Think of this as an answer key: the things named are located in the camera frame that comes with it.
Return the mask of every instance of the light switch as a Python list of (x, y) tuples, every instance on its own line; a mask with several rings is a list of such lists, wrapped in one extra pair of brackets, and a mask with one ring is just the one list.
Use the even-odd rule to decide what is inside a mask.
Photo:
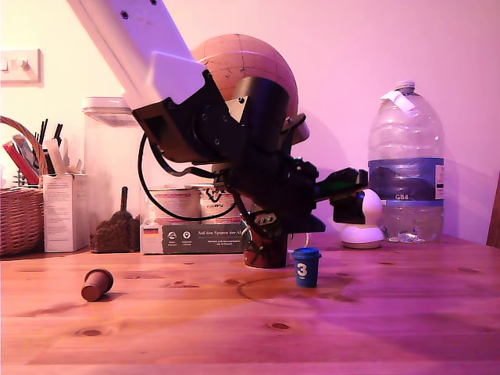
[(3, 84), (37, 84), (40, 82), (40, 49), (1, 51)]

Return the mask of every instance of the white label tag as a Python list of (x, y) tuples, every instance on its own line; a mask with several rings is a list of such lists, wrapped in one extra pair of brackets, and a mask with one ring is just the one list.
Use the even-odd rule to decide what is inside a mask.
[(415, 108), (413, 103), (410, 102), (401, 92), (399, 91), (389, 91), (387, 94), (383, 95), (381, 100), (390, 100), (396, 106), (402, 110), (405, 114)]
[(436, 199), (445, 199), (445, 166), (436, 166)]

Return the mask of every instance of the large plastic water bottle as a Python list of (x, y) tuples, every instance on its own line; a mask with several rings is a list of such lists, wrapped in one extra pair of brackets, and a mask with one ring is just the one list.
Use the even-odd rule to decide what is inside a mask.
[(370, 131), (370, 188), (389, 241), (436, 241), (443, 229), (444, 140), (430, 104), (404, 80), (382, 98)]

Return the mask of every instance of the globe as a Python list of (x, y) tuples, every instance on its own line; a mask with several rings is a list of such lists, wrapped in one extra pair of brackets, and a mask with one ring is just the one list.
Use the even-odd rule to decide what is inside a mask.
[(283, 56), (255, 37), (228, 34), (212, 37), (192, 51), (206, 65), (225, 100), (233, 98), (238, 81), (245, 77), (263, 77), (280, 84), (290, 95), (287, 116), (298, 110), (298, 91), (294, 74)]

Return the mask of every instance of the blue cup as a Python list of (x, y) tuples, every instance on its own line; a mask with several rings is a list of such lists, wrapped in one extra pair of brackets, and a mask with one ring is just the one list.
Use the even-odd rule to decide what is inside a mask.
[(291, 253), (295, 260), (295, 278), (302, 288), (315, 288), (318, 284), (318, 265), (321, 253), (317, 248), (298, 248)]

